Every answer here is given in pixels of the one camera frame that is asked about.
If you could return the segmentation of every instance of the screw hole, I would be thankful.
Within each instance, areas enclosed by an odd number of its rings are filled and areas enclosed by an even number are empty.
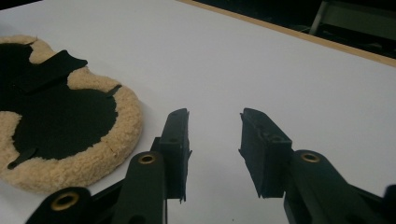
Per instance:
[[[75,205],[78,202],[79,196],[74,191],[66,192],[59,195],[52,204],[51,209],[54,211],[63,211],[69,207]]]
[[[139,158],[139,162],[142,164],[150,164],[155,161],[155,157],[152,155],[144,155]]]
[[[313,153],[303,153],[301,155],[301,158],[304,161],[309,161],[309,162],[319,162],[320,161],[320,158]]]

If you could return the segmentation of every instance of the white tabletop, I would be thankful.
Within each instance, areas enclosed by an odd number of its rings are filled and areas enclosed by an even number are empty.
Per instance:
[[[396,182],[396,68],[174,0],[49,0],[0,11],[0,35],[33,35],[88,60],[140,98],[150,149],[187,107],[187,201],[169,223],[288,223],[282,199],[257,198],[238,153],[244,107],[265,112],[294,149],[326,156],[355,186]],[[89,187],[121,180],[125,162]],[[0,223],[23,223],[45,198],[0,180]]]

